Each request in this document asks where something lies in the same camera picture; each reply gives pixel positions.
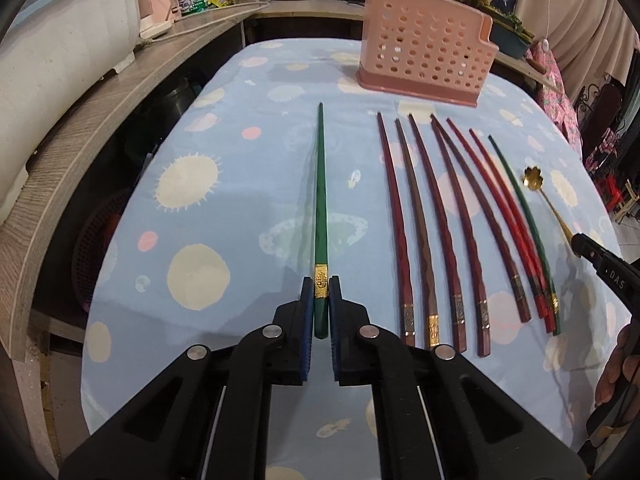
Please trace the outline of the right hand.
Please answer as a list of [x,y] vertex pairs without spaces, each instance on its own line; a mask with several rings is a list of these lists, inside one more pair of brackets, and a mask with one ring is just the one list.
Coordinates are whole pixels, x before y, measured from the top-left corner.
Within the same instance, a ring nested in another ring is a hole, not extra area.
[[636,368],[639,366],[639,357],[625,353],[625,346],[629,340],[631,325],[624,326],[617,335],[616,346],[612,351],[608,362],[598,380],[594,390],[594,405],[600,406],[610,402],[614,393],[615,384],[621,378],[627,382],[638,385],[639,374]]

